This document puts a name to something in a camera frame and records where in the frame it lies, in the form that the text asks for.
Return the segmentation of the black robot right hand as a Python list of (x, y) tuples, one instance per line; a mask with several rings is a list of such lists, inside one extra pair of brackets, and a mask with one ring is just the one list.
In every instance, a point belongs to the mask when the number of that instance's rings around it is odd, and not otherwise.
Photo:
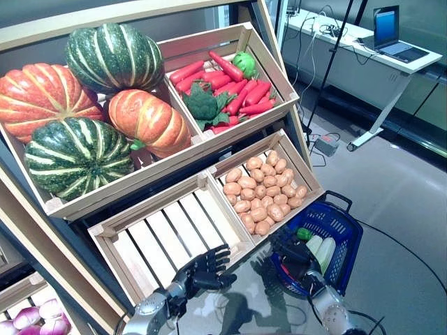
[(291, 229), (282, 226), (269, 236), (272, 250), (279, 256), (285, 272), (294, 280), (301, 281), (310, 271), (321, 274), (321, 266), (306, 243), (300, 241)]

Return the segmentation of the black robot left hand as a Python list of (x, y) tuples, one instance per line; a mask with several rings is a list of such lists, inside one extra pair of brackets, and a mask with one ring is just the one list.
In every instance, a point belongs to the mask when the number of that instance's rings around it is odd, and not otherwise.
[(226, 264), (230, 262), (230, 248), (222, 244), (196, 256), (177, 271), (173, 282), (182, 285), (187, 299), (200, 290), (220, 290), (230, 287), (236, 280), (236, 274), (224, 274)]

